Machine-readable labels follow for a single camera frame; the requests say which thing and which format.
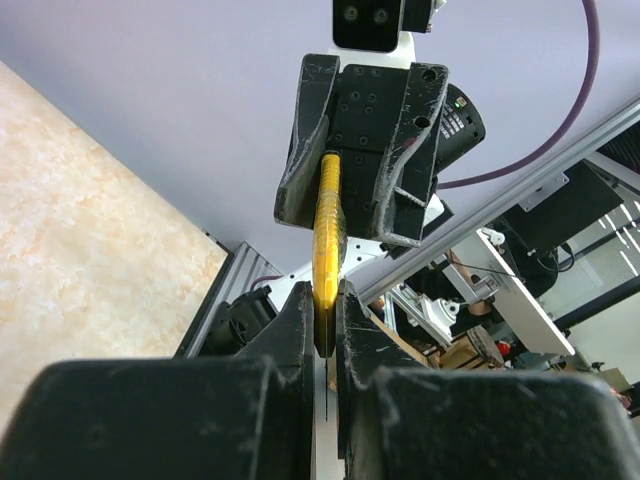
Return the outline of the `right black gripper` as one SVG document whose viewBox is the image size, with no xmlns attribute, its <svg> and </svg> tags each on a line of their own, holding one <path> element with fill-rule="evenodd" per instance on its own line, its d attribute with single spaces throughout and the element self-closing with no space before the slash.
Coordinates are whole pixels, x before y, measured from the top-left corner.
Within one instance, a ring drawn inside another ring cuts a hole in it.
<svg viewBox="0 0 640 480">
<path fill-rule="evenodd" d="M 329 108 L 340 67 L 335 55 L 304 56 L 289 152 L 277 188 L 274 219 L 311 226 Z M 348 65 L 336 90 L 327 146 L 341 155 L 341 203 L 350 237 L 407 248 L 422 241 L 449 69 Z"/>
</svg>

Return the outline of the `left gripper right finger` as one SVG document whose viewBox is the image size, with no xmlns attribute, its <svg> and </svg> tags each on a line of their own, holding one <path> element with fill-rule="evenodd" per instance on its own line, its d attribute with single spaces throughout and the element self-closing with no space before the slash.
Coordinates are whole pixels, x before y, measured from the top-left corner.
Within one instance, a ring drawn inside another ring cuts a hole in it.
<svg viewBox="0 0 640 480">
<path fill-rule="evenodd" d="M 639 441 L 579 374 L 433 370 L 336 300 L 338 454 L 350 479 L 635 479 Z"/>
</svg>

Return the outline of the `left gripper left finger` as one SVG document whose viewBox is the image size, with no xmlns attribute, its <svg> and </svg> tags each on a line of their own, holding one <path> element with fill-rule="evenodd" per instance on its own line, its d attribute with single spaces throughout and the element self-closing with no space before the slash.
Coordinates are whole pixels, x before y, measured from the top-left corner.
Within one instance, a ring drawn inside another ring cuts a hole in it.
<svg viewBox="0 0 640 480">
<path fill-rule="evenodd" d="M 233 356 L 48 366 L 2 438 L 2 477 L 313 478 L 313 319 L 299 282 Z"/>
</svg>

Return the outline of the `yellow utility knife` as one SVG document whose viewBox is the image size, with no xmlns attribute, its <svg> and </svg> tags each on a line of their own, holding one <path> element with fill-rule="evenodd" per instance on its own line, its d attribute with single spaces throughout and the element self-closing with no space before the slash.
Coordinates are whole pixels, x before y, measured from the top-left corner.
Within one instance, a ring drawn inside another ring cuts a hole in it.
<svg viewBox="0 0 640 480">
<path fill-rule="evenodd" d="M 314 341 L 319 356 L 325 359 L 335 348 L 336 300 L 345 245 L 341 157 L 337 152 L 327 152 L 320 165 L 312 249 Z"/>
</svg>

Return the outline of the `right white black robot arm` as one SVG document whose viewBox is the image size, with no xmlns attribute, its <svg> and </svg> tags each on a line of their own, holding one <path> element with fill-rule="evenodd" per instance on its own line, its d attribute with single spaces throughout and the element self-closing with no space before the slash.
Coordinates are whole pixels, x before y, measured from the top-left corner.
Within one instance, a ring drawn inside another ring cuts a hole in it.
<svg viewBox="0 0 640 480">
<path fill-rule="evenodd" d="M 312 228 L 321 158 L 336 153 L 347 236 L 378 242 L 393 258 L 419 247 L 433 229 L 426 215 L 439 173 L 486 136 L 448 76 L 437 64 L 342 66 L 336 55 L 306 55 L 275 221 Z"/>
</svg>

